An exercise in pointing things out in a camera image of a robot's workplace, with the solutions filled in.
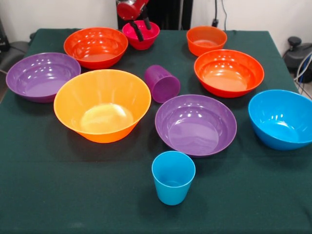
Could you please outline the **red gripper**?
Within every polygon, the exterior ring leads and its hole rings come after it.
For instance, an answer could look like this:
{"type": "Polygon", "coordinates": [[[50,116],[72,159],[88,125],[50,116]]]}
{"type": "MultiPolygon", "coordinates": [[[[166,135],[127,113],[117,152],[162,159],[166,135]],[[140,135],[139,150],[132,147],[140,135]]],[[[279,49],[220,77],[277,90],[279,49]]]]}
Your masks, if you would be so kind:
{"type": "Polygon", "coordinates": [[[146,5],[149,0],[117,0],[117,14],[123,20],[130,20],[129,24],[134,29],[134,32],[139,41],[144,41],[143,35],[138,25],[133,21],[136,20],[141,14],[145,26],[151,30],[151,24],[148,17],[146,5]]]}

